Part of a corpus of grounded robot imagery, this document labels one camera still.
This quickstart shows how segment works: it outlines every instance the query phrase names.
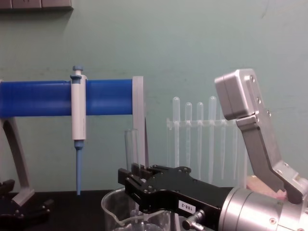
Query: label sticker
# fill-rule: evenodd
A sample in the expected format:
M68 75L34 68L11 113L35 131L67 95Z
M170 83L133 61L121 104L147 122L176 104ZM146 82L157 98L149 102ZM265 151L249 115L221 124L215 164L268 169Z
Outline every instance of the label sticker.
M190 204L183 202L183 201L180 201L180 200L179 200L179 209L182 209L182 210L189 212L191 214L196 212L195 206L190 205Z

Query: glass beaker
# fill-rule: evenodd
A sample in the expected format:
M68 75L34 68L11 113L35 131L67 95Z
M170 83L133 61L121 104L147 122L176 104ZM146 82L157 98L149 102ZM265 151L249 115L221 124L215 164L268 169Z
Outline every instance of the glass beaker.
M111 191L102 199L105 231L169 231L170 212L144 214L125 193L125 188Z

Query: electrical outlet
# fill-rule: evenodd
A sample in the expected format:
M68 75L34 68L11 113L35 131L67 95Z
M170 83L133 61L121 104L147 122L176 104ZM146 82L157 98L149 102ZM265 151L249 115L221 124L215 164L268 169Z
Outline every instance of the electrical outlet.
M72 7L71 0L42 0L42 7Z
M0 9L11 9L12 0L0 0Z
M41 0L12 0L13 9L42 8Z

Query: blue cylinder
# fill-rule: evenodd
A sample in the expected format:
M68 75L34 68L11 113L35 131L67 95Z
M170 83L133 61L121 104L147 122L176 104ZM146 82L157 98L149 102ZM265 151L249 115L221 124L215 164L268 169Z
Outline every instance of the blue cylinder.
M87 115L131 115L132 79L87 80ZM70 116L70 81L0 83L0 117Z

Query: green wall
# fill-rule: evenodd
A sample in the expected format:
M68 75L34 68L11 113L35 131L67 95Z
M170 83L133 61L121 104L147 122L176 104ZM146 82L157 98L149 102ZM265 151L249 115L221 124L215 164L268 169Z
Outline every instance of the green wall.
M72 13L0 15L0 78L69 80L144 76L151 163L166 161L174 96L207 102L214 78L253 68L282 155L308 177L308 3L302 0L72 0ZM18 118L37 191L75 189L69 117ZM88 118L83 189L118 187L130 116ZM16 178L3 138L0 180Z

